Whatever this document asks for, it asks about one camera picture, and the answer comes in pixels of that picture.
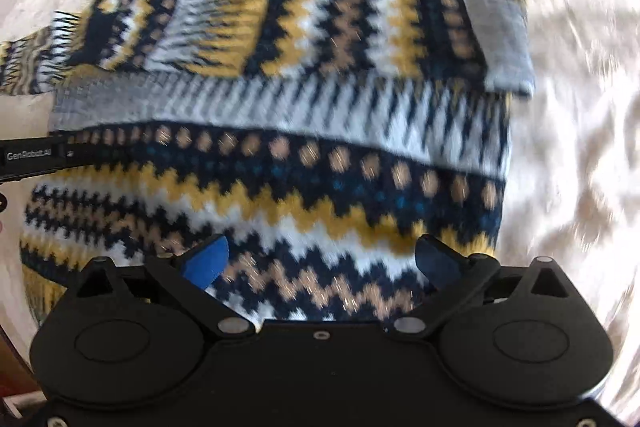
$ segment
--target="yellow stripe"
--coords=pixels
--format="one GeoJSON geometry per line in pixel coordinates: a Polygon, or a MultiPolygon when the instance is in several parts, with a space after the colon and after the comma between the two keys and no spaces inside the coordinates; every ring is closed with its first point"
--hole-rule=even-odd
{"type": "MultiPolygon", "coordinates": [[[[40,199],[28,203],[28,210],[30,212],[37,212],[41,216],[48,216],[49,219],[55,221],[62,221],[68,218],[75,222],[76,227],[95,227],[97,233],[100,235],[104,235],[105,233],[118,233],[120,230],[127,229],[129,237],[132,238],[132,240],[142,240],[147,252],[155,251],[158,255],[166,253],[168,250],[181,252],[191,248],[191,245],[185,245],[185,241],[179,232],[172,232],[163,239],[158,225],[150,225],[148,227],[144,219],[136,218],[133,214],[122,214],[117,210],[105,214],[102,208],[98,207],[97,210],[94,210],[93,207],[88,204],[73,206],[71,203],[63,204],[59,202],[54,205],[52,200],[44,203],[40,199]]],[[[50,251],[42,250],[46,247],[40,245],[37,239],[29,243],[30,234],[28,232],[24,232],[22,237],[24,238],[25,245],[30,247],[30,249],[38,248],[38,252],[41,252],[41,255],[42,252],[44,252],[44,255],[47,255],[47,257],[52,255],[50,251]]],[[[78,249],[84,249],[84,245],[78,244],[77,248],[75,244],[73,247],[67,246],[66,251],[62,251],[62,254],[60,254],[61,258],[63,260],[65,257],[68,259],[70,255],[69,251],[78,249]]],[[[103,255],[104,252],[95,249],[90,250],[88,254],[89,257],[82,259],[82,263],[86,263],[88,259],[95,255],[103,255]]]]}
{"type": "Polygon", "coordinates": [[[49,315],[53,306],[64,295],[66,288],[45,279],[42,275],[27,266],[22,266],[24,286],[27,291],[27,302],[38,322],[49,315]]]}
{"type": "Polygon", "coordinates": [[[33,45],[30,46],[29,53],[24,54],[21,58],[22,75],[19,83],[14,87],[12,94],[29,94],[31,82],[36,78],[38,64],[36,63],[40,54],[44,50],[48,50],[51,46],[51,33],[49,28],[43,28],[35,33],[33,45]]]}
{"type": "Polygon", "coordinates": [[[287,14],[278,19],[278,24],[286,35],[276,41],[280,56],[262,65],[264,74],[280,74],[284,68],[294,66],[302,59],[305,51],[296,48],[296,41],[305,34],[299,21],[308,15],[308,9],[305,7],[307,1],[309,0],[290,0],[283,4],[287,14]]]}
{"type": "Polygon", "coordinates": [[[388,22],[399,29],[399,35],[390,39],[390,44],[393,45],[392,63],[398,68],[400,76],[420,79],[422,71],[417,59],[424,58],[427,50],[415,42],[420,35],[419,30],[413,26],[419,21],[417,3],[417,0],[395,0],[392,12],[399,13],[399,16],[390,16],[388,22]]]}
{"type": "Polygon", "coordinates": [[[207,31],[207,37],[198,43],[198,57],[206,58],[217,64],[185,64],[193,72],[208,75],[238,76],[242,74],[247,59],[253,53],[258,42],[260,29],[266,17],[269,0],[228,0],[230,4],[221,6],[217,12],[222,14],[211,18],[212,24],[223,22],[230,26],[214,26],[207,31]],[[217,35],[231,39],[217,39],[217,35]]]}
{"type": "MultiPolygon", "coordinates": [[[[263,187],[260,193],[252,200],[241,182],[236,183],[231,189],[222,193],[217,183],[211,183],[208,187],[198,187],[198,179],[195,174],[189,174],[184,181],[178,181],[178,174],[174,169],[165,171],[161,176],[156,176],[153,164],[147,163],[140,168],[132,165],[126,171],[122,165],[117,165],[111,171],[108,166],[96,169],[94,166],[80,167],[60,171],[53,176],[60,181],[70,181],[78,178],[87,178],[92,184],[114,184],[125,192],[140,193],[142,198],[150,198],[155,194],[166,191],[168,203],[175,203],[184,196],[190,199],[193,212],[204,210],[207,203],[213,203],[216,213],[225,216],[233,208],[239,207],[242,219],[248,221],[262,214],[271,226],[286,216],[292,216],[297,229],[308,232],[316,223],[324,224],[327,234],[334,240],[343,238],[349,232],[356,232],[361,244],[366,248],[372,248],[380,241],[388,242],[391,251],[400,256],[412,254],[415,241],[428,230],[421,221],[412,226],[412,232],[402,235],[398,230],[396,220],[391,215],[383,216],[377,224],[370,226],[366,213],[361,205],[353,205],[348,214],[342,217],[335,215],[334,204],[328,197],[318,201],[312,208],[303,206],[303,198],[297,192],[289,194],[282,200],[274,200],[269,187],[263,187]]],[[[457,234],[453,229],[445,229],[440,232],[440,239],[460,253],[474,252],[493,254],[494,248],[485,233],[479,234],[467,245],[462,245],[457,240],[457,234]]]]}
{"type": "Polygon", "coordinates": [[[118,9],[118,0],[98,0],[98,10],[102,13],[115,13],[118,9]]]}
{"type": "Polygon", "coordinates": [[[67,241],[62,243],[56,238],[46,235],[39,237],[31,232],[24,231],[20,234],[20,247],[30,251],[37,251],[45,259],[53,257],[57,265],[66,264],[70,269],[84,268],[84,265],[96,255],[104,252],[93,245],[67,241]]]}
{"type": "Polygon", "coordinates": [[[113,80],[114,76],[110,71],[103,70],[98,66],[78,64],[66,70],[63,86],[73,86],[74,84],[82,84],[86,81],[98,79],[113,80]]]}

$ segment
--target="fair isle pattern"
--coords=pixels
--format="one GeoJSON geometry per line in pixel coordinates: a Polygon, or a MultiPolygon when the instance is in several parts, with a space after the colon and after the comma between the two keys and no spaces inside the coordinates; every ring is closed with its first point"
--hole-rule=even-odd
{"type": "MultiPolygon", "coordinates": [[[[297,64],[289,64],[282,61],[277,67],[278,74],[287,78],[300,78],[305,68],[313,67],[318,60],[318,43],[326,38],[326,33],[320,27],[327,20],[329,13],[326,10],[331,0],[292,0],[285,6],[290,9],[292,15],[278,20],[281,27],[287,31],[287,38],[282,39],[276,45],[281,50],[299,51],[297,64]]],[[[274,64],[263,65],[263,71],[276,71],[274,64]]]]}
{"type": "Polygon", "coordinates": [[[315,53],[309,51],[308,44],[321,36],[315,27],[322,18],[321,5],[327,0],[287,0],[283,4],[285,14],[278,19],[278,24],[285,35],[276,41],[280,56],[262,64],[262,72],[266,75],[283,75],[298,71],[303,60],[309,63],[315,53]]]}
{"type": "MultiPolygon", "coordinates": [[[[455,200],[455,185],[451,188],[449,200],[455,200]]],[[[429,230],[417,214],[408,233],[402,234],[394,216],[385,214],[377,223],[371,223],[366,211],[357,204],[352,204],[348,213],[337,216],[334,202],[328,197],[305,208],[305,201],[295,190],[285,198],[276,198],[270,187],[265,185],[256,197],[251,198],[239,181],[234,182],[228,191],[222,190],[218,182],[201,188],[194,174],[181,182],[177,180],[175,171],[160,174],[151,163],[141,168],[119,165],[113,171],[106,166],[73,169],[60,174],[52,183],[43,184],[40,189],[47,196],[72,194],[74,204],[71,206],[69,201],[63,206],[60,206],[60,202],[54,205],[51,201],[28,206],[30,211],[37,210],[49,216],[52,226],[67,218],[85,219],[86,225],[94,230],[117,232],[123,223],[129,222],[128,228],[137,229],[136,233],[145,238],[145,248],[157,254],[166,250],[166,245],[161,242],[158,226],[147,224],[146,218],[149,216],[157,216],[156,221],[167,221],[169,224],[176,223],[182,216],[188,230],[192,231],[212,223],[217,227],[225,225],[224,228],[241,227],[243,230],[260,232],[261,241],[267,243],[278,239],[274,230],[286,230],[286,237],[300,237],[304,239],[303,245],[312,241],[318,247],[326,247],[328,255],[332,255],[335,248],[350,247],[363,259],[375,259],[377,262],[386,259],[391,263],[391,268],[394,267],[393,257],[410,256],[415,241],[427,232],[434,233],[461,253],[494,251],[492,239],[484,232],[472,237],[468,243],[461,243],[452,226],[429,230]],[[87,194],[92,195],[92,203],[83,205],[79,198],[88,197],[87,194]],[[117,201],[117,208],[108,210],[110,201],[117,201]],[[140,211],[137,206],[140,203],[144,211],[136,215],[140,211]],[[95,204],[100,204],[102,209],[95,210],[95,204]]],[[[465,190],[462,196],[469,198],[468,188],[465,190]]]]}
{"type": "Polygon", "coordinates": [[[511,149],[504,98],[375,75],[114,74],[60,90],[50,129],[161,120],[337,139],[500,180],[511,149]]]}
{"type": "Polygon", "coordinates": [[[134,56],[142,31],[147,27],[155,9],[152,0],[101,0],[98,7],[104,13],[114,13],[114,4],[120,8],[114,22],[118,31],[117,42],[104,48],[98,65],[105,70],[114,70],[134,56]]]}
{"type": "Polygon", "coordinates": [[[51,90],[59,80],[60,67],[50,61],[51,29],[43,28],[28,37],[4,46],[3,79],[0,93],[29,94],[51,90]]]}
{"type": "Polygon", "coordinates": [[[195,62],[198,43],[207,37],[210,20],[222,0],[178,0],[174,16],[156,47],[147,55],[146,71],[178,71],[195,62]]]}
{"type": "Polygon", "coordinates": [[[51,23],[49,52],[37,66],[36,81],[40,92],[47,92],[61,84],[69,74],[66,64],[71,53],[74,34],[80,17],[71,13],[55,12],[51,23]]]}
{"type": "MultiPolygon", "coordinates": [[[[148,169],[140,172],[140,178],[144,179],[147,173],[148,169]]],[[[372,231],[369,236],[361,236],[356,228],[340,227],[335,230],[327,227],[324,221],[298,222],[292,214],[272,216],[266,206],[248,214],[248,208],[246,205],[242,206],[240,198],[238,202],[228,198],[231,203],[226,203],[222,198],[218,198],[216,202],[212,197],[200,205],[189,195],[184,198],[172,198],[171,195],[163,197],[163,194],[153,194],[146,185],[134,185],[130,181],[134,175],[135,173],[129,178],[124,178],[117,173],[74,171],[40,184],[34,192],[36,198],[27,204],[26,211],[29,216],[46,218],[51,224],[50,232],[54,234],[53,238],[47,235],[46,230],[38,229],[40,235],[37,237],[41,241],[47,237],[53,241],[49,246],[42,248],[48,251],[60,250],[61,253],[56,254],[59,264],[80,264],[80,267],[96,255],[98,250],[110,250],[105,243],[100,243],[99,248],[95,247],[95,241],[99,237],[110,233],[117,235],[125,229],[129,231],[130,237],[142,241],[144,253],[162,255],[167,250],[180,251],[190,248],[187,238],[183,237],[184,233],[173,231],[165,233],[163,237],[159,223],[149,226],[146,219],[140,219],[134,210],[135,205],[140,204],[147,216],[154,216],[160,211],[165,212],[169,224],[175,223],[178,218],[185,219],[191,233],[198,233],[207,226],[218,233],[234,230],[228,239],[240,243],[254,234],[258,238],[259,248],[265,251],[273,250],[278,243],[290,241],[295,237],[296,243],[290,246],[290,254],[295,259],[302,259],[307,248],[313,246],[319,249],[323,262],[328,266],[338,262],[342,256],[340,252],[351,252],[354,265],[361,274],[378,263],[385,264],[391,279],[400,277],[407,269],[415,269],[412,258],[414,238],[405,242],[409,248],[402,247],[402,251],[390,255],[390,234],[386,234],[385,237],[384,233],[380,233],[379,237],[375,237],[372,231]],[[91,197],[83,196],[84,192],[91,197]],[[66,194],[66,201],[62,200],[62,194],[66,194]],[[121,209],[110,209],[110,201],[120,201],[121,209]],[[65,226],[64,223],[73,223],[73,230],[69,229],[70,225],[65,226]],[[87,236],[82,230],[93,230],[94,233],[87,236]],[[87,244],[94,246],[87,250],[87,244]]],[[[35,233],[33,223],[28,223],[24,229],[25,237],[35,237],[35,233]]],[[[450,239],[447,233],[442,237],[450,239]]],[[[465,253],[472,250],[492,253],[488,240],[485,239],[485,242],[483,245],[482,238],[478,238],[476,242],[464,245],[465,253]]]]}
{"type": "Polygon", "coordinates": [[[376,70],[388,76],[420,78],[416,58],[427,50],[416,42],[421,32],[417,26],[416,0],[372,0],[375,14],[369,24],[376,32],[369,37],[367,57],[376,70]]]}
{"type": "Polygon", "coordinates": [[[349,71],[355,65],[352,54],[352,44],[361,40],[359,29],[360,4],[363,0],[337,0],[335,7],[338,15],[334,19],[334,27],[338,33],[331,37],[334,47],[331,49],[331,58],[320,66],[323,74],[333,71],[349,71]]]}
{"type": "Polygon", "coordinates": [[[185,69],[207,75],[242,74],[254,52],[267,6],[268,0],[221,0],[209,19],[206,38],[198,43],[195,63],[185,63],[185,69]]]}
{"type": "MultiPolygon", "coordinates": [[[[86,237],[74,226],[56,230],[60,237],[67,235],[70,239],[48,237],[49,226],[42,215],[30,214],[28,219],[30,222],[20,238],[22,261],[29,270],[28,283],[46,274],[46,279],[34,280],[29,288],[31,305],[38,318],[44,318],[64,288],[95,255],[111,257],[117,266],[143,262],[140,250],[135,250],[132,257],[127,255],[126,245],[135,243],[138,231],[126,220],[121,230],[130,237],[120,234],[122,238],[107,248],[102,236],[86,237]]],[[[208,291],[223,301],[233,302],[236,311],[256,321],[258,326],[272,318],[384,320],[410,311],[423,293],[425,281],[414,263],[406,263],[393,277],[387,273],[385,263],[370,263],[358,269],[348,251],[335,255],[327,263],[313,244],[306,248],[300,245],[304,252],[294,258],[289,239],[276,242],[272,248],[260,248],[255,244],[255,233],[241,234],[243,239],[235,239],[233,229],[222,232],[230,238],[230,263],[208,291]]],[[[180,253],[191,246],[175,237],[170,234],[164,240],[163,253],[180,253]]]]}

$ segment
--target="zigzag pattern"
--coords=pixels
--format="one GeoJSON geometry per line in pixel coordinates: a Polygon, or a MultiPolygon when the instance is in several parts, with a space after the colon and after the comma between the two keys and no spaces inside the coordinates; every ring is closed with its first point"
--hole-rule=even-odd
{"type": "Polygon", "coordinates": [[[178,0],[164,35],[145,61],[146,71],[177,71],[177,64],[195,59],[197,42],[207,36],[210,19],[224,0],[178,0]]]}
{"type": "Polygon", "coordinates": [[[54,64],[65,64],[71,54],[74,32],[81,21],[73,13],[54,12],[51,23],[50,60],[54,64]]]}
{"type": "MultiPolygon", "coordinates": [[[[247,197],[246,188],[239,182],[234,183],[226,193],[220,191],[217,183],[210,184],[203,190],[198,187],[195,176],[188,176],[185,181],[178,182],[175,171],[169,170],[161,176],[156,176],[151,164],[142,168],[131,166],[127,171],[124,171],[122,166],[116,166],[113,171],[108,166],[100,169],[94,167],[69,169],[56,174],[56,180],[54,185],[44,185],[46,194],[52,195],[54,190],[69,189],[71,192],[76,190],[82,193],[86,190],[94,194],[99,187],[99,194],[102,194],[103,198],[105,196],[118,198],[118,200],[128,198],[129,204],[139,200],[140,203],[145,203],[145,212],[151,212],[151,214],[158,207],[180,208],[187,216],[195,216],[194,220],[202,224],[207,222],[207,216],[213,219],[216,216],[226,216],[230,212],[236,216],[236,219],[244,222],[261,217],[271,227],[276,226],[284,217],[291,216],[294,223],[292,233],[306,233],[316,224],[322,223],[328,237],[333,241],[348,237],[350,233],[356,233],[359,243],[365,250],[377,248],[380,243],[384,243],[388,255],[392,253],[410,255],[416,239],[427,232],[425,223],[418,220],[411,226],[409,233],[401,234],[396,219],[390,214],[382,216],[379,222],[370,225],[361,206],[352,206],[347,214],[338,217],[335,215],[334,204],[328,198],[319,201],[311,209],[305,210],[302,198],[296,191],[284,199],[274,200],[268,187],[263,188],[257,197],[250,199],[247,197]],[[236,207],[240,209],[239,215],[235,211],[236,207]]],[[[189,228],[188,221],[183,225],[189,228]]],[[[160,231],[148,229],[148,224],[143,225],[137,222],[137,226],[144,228],[145,236],[152,234],[153,237],[161,237],[160,231]]],[[[457,232],[452,227],[443,227],[433,232],[437,233],[450,247],[462,253],[493,252],[495,238],[489,238],[486,233],[480,232],[469,243],[461,244],[457,232]]],[[[153,244],[155,240],[147,246],[151,247],[153,244]]]]}
{"type": "Polygon", "coordinates": [[[210,19],[206,39],[198,43],[196,64],[184,67],[199,74],[237,76],[244,70],[264,22],[268,0],[226,0],[210,19]]]}
{"type": "MultiPolygon", "coordinates": [[[[224,232],[232,237],[232,231],[224,232]]],[[[66,240],[66,250],[59,243],[53,252],[50,250],[52,240],[42,237],[42,225],[37,228],[30,225],[23,234],[20,243],[23,264],[61,286],[71,284],[94,255],[109,255],[118,266],[141,261],[139,257],[128,260],[119,254],[118,248],[127,239],[110,249],[104,247],[103,239],[100,240],[102,246],[93,249],[66,240]],[[78,257],[82,249],[88,255],[78,257]],[[64,256],[70,251],[75,252],[75,257],[64,256]]],[[[212,290],[225,301],[231,295],[240,296],[241,312],[249,318],[260,305],[269,303],[273,315],[263,319],[287,318],[295,311],[302,311],[310,320],[372,316],[383,320],[394,313],[410,311],[423,293],[421,276],[413,264],[408,264],[392,279],[382,262],[359,270],[349,252],[337,255],[334,262],[328,264],[318,248],[308,247],[300,257],[292,256],[290,249],[290,244],[283,240],[265,250],[260,246],[257,233],[250,234],[244,241],[231,240],[230,262],[212,290]]]]}
{"type": "Polygon", "coordinates": [[[318,19],[314,13],[319,9],[318,3],[323,0],[286,0],[282,4],[284,9],[277,21],[284,35],[276,40],[276,47],[280,54],[275,60],[264,62],[262,72],[266,75],[281,75],[301,65],[301,61],[308,51],[301,46],[310,36],[307,35],[308,23],[318,19]]]}
{"type": "Polygon", "coordinates": [[[50,90],[49,78],[40,73],[44,60],[49,58],[50,28],[42,28],[28,37],[11,42],[6,53],[0,92],[29,94],[50,90]]]}
{"type": "Polygon", "coordinates": [[[154,12],[152,0],[133,0],[129,6],[129,14],[122,19],[123,31],[120,35],[121,43],[108,50],[107,57],[100,61],[100,67],[105,70],[115,70],[127,62],[134,54],[134,48],[140,40],[142,30],[147,24],[148,17],[154,12]]]}
{"type": "Polygon", "coordinates": [[[431,233],[455,224],[465,243],[481,232],[494,237],[500,223],[504,186],[499,181],[426,168],[333,140],[161,122],[87,129],[70,140],[104,143],[97,168],[120,163],[117,168],[128,171],[151,163],[156,176],[170,172],[179,182],[195,178],[199,190],[215,185],[220,194],[228,194],[239,183],[249,200],[265,191],[276,201],[295,195],[306,212],[330,201],[336,217],[362,208],[371,227],[394,216],[401,235],[418,221],[431,233]],[[142,132],[146,138],[140,140],[142,132]],[[274,157],[278,143],[286,147],[286,157],[274,157]],[[337,154],[342,155],[340,165],[337,154]]]}
{"type": "Polygon", "coordinates": [[[144,121],[316,136],[499,180],[511,149],[505,99],[430,82],[407,81],[400,90],[393,79],[375,75],[267,81],[115,74],[61,90],[50,128],[144,121]]]}

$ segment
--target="wrinkled sheet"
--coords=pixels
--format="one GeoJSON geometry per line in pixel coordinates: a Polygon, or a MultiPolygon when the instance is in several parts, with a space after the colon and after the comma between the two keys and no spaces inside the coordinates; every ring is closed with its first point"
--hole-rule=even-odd
{"type": "MultiPolygon", "coordinates": [[[[87,1],[21,0],[0,38],[87,1]]],[[[498,257],[522,265],[552,255],[569,274],[616,350],[600,402],[631,425],[640,420],[640,0],[529,0],[529,36],[537,91],[513,103],[498,257]]]]}

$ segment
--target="sweater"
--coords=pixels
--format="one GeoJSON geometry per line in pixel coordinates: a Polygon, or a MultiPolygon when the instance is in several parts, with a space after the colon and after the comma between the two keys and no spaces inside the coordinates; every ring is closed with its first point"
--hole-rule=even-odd
{"type": "Polygon", "coordinates": [[[95,255],[212,233],[230,263],[208,291],[256,323],[409,311],[417,237],[494,251],[523,2],[94,0],[5,45],[2,89],[55,89],[50,129],[101,144],[28,204],[34,314],[95,255]]]}

